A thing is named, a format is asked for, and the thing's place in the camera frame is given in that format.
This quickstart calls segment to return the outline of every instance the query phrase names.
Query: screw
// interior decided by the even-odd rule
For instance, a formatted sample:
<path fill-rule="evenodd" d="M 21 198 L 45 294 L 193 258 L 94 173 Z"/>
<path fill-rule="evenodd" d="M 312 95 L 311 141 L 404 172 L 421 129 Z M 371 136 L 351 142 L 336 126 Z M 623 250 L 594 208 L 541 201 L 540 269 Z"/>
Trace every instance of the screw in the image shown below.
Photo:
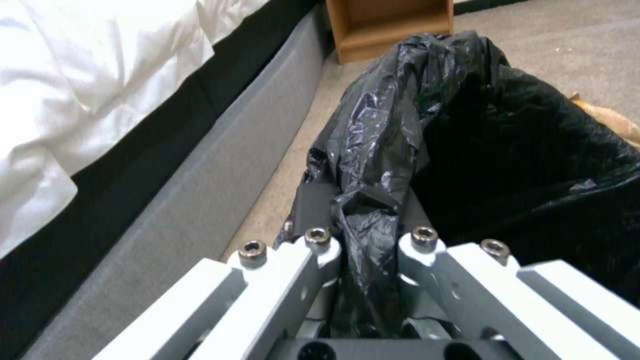
<path fill-rule="evenodd" d="M 419 252 L 432 252 L 438 244 L 438 233 L 432 227 L 414 227 L 411 232 L 411 244 Z"/>
<path fill-rule="evenodd" d="M 329 249 L 331 232 L 325 227 L 312 227 L 305 232 L 305 243 L 314 254 L 322 254 Z"/>
<path fill-rule="evenodd" d="M 293 221 L 285 221 L 284 224 L 282 224 L 282 231 L 284 231 L 287 236 L 291 236 L 291 233 L 293 233 Z"/>
<path fill-rule="evenodd" d="M 480 247 L 502 266 L 507 266 L 511 250 L 505 243 L 496 239 L 484 239 L 480 242 Z"/>
<path fill-rule="evenodd" d="M 251 240 L 238 250 L 240 264 L 248 268 L 258 268 L 267 261 L 267 245 L 260 240 Z"/>

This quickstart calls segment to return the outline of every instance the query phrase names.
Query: bed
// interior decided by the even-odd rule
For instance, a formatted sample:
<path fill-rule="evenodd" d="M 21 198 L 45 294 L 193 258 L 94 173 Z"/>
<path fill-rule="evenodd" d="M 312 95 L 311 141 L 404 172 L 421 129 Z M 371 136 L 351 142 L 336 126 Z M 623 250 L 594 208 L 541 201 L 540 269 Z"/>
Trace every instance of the bed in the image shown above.
<path fill-rule="evenodd" d="M 304 119 L 326 55 L 315 1 L 256 4 L 0 259 L 1 358 L 91 357 L 198 259 L 221 256 Z"/>

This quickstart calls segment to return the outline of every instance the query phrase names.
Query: white bedsheet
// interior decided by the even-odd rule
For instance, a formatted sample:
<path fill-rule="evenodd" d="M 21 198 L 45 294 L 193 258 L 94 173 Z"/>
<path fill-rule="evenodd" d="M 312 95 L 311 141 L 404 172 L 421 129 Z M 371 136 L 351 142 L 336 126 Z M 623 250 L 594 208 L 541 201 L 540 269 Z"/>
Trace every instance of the white bedsheet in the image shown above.
<path fill-rule="evenodd" d="M 0 258 L 266 2 L 0 0 Z"/>

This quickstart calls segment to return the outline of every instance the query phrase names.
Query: crumpled plastic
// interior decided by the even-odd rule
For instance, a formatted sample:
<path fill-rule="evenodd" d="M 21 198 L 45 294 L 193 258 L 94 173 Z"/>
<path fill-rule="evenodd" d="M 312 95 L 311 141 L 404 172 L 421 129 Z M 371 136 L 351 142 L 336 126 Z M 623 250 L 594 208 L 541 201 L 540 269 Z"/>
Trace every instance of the crumpled plastic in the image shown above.
<path fill-rule="evenodd" d="M 303 182 L 327 179 L 346 253 L 332 337 L 399 335 L 410 188 L 448 246 L 497 238 L 638 302 L 640 153 L 474 32 L 407 38 L 351 84 L 308 152 Z"/>

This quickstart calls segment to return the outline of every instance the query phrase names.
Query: floor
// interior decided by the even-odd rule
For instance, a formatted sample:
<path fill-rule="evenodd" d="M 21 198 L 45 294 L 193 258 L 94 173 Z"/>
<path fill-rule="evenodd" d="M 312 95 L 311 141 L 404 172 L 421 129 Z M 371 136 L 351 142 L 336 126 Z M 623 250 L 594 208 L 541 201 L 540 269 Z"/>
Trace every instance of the floor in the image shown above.
<path fill-rule="evenodd" d="M 476 30 L 506 54 L 511 66 L 554 85 L 580 92 L 595 105 L 640 121 L 640 2 L 637 0 L 527 0 L 455 17 L 455 31 Z M 307 118 L 231 241 L 225 259 L 248 240 L 271 243 L 289 214 L 305 170 L 307 149 L 346 87 L 369 62 L 339 65 L 335 54 Z"/>

